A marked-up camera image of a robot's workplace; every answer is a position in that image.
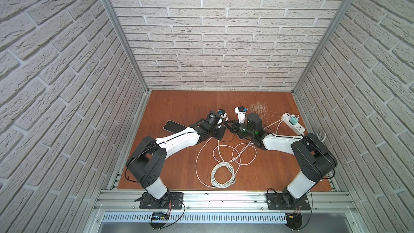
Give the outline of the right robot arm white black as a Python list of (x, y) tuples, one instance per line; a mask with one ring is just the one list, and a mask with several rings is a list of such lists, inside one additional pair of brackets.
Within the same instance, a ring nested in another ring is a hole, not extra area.
[(247, 123), (228, 121), (226, 127), (240, 139), (248, 138), (261, 150), (278, 151), (295, 156), (300, 172), (283, 190), (280, 202), (287, 209), (297, 207), (306, 194), (337, 166), (336, 157), (313, 133), (298, 138), (279, 136), (264, 131), (259, 115), (247, 116)]

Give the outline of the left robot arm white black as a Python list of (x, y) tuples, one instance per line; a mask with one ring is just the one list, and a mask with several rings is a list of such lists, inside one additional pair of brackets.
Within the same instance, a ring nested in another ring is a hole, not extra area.
[(165, 200), (169, 190), (160, 178), (165, 161), (209, 138), (221, 140), (225, 133), (225, 120), (226, 112), (220, 109), (218, 112), (211, 111), (207, 118), (173, 135), (157, 139), (151, 136), (143, 138), (126, 162), (126, 170), (134, 177), (133, 182), (139, 183), (154, 199)]

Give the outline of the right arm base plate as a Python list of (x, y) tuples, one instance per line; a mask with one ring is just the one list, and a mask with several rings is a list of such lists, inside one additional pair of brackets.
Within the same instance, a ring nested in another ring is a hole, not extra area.
[(295, 211), (295, 210), (311, 210), (311, 203), (307, 196), (304, 195), (301, 198), (294, 198), (288, 192), (277, 193), (267, 192), (266, 203), (269, 210), (281, 210), (281, 211)]

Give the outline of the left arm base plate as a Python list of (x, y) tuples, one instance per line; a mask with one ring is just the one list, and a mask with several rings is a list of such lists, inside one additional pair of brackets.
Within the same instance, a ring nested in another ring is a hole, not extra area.
[(150, 193), (145, 192), (141, 197), (136, 199), (140, 203), (140, 209), (172, 209), (181, 210), (183, 208), (183, 192), (167, 192), (159, 200), (152, 197)]

